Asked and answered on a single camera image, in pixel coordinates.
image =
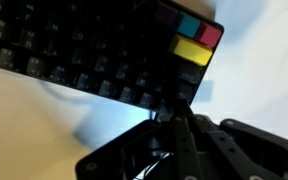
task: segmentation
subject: white background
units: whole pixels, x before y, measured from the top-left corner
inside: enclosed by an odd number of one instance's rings
[[[288,138],[288,1],[181,3],[225,27],[194,112]],[[80,158],[147,118],[143,109],[0,70],[0,179],[75,179]]]

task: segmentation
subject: teal key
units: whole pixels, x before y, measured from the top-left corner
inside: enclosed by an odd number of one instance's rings
[[[185,12],[180,12],[180,22],[178,23],[177,26],[177,32],[193,38],[197,32],[198,27],[200,26],[200,20],[194,18],[193,16],[185,13]]]

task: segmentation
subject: black keyboard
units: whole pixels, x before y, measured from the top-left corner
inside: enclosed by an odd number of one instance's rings
[[[192,102],[223,31],[171,1],[0,0],[0,68],[165,112]]]

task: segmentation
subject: white desk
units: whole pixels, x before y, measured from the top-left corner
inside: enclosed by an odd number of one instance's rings
[[[194,112],[288,138],[288,1],[208,2],[226,32]],[[79,159],[146,118],[139,108],[0,70],[0,180],[75,179]]]

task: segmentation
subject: yellow key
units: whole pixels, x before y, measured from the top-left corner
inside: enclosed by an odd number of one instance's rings
[[[179,35],[174,36],[169,50],[200,66],[205,66],[213,53],[212,49]]]

